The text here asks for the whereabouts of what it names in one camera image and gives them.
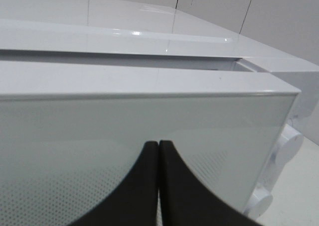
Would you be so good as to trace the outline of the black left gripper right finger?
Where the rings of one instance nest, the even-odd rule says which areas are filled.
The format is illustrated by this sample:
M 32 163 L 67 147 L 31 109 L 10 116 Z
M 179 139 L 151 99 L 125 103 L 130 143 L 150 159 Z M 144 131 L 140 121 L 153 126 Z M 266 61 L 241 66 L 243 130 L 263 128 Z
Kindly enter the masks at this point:
M 165 226 L 256 226 L 209 191 L 187 167 L 172 141 L 159 143 L 159 197 Z

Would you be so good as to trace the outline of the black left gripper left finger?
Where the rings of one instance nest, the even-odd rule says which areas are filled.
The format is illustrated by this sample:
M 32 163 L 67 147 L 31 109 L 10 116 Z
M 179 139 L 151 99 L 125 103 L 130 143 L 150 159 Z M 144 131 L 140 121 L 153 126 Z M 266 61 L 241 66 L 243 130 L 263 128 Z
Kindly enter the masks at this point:
M 133 167 L 102 202 L 72 226 L 155 226 L 159 144 L 147 141 Z

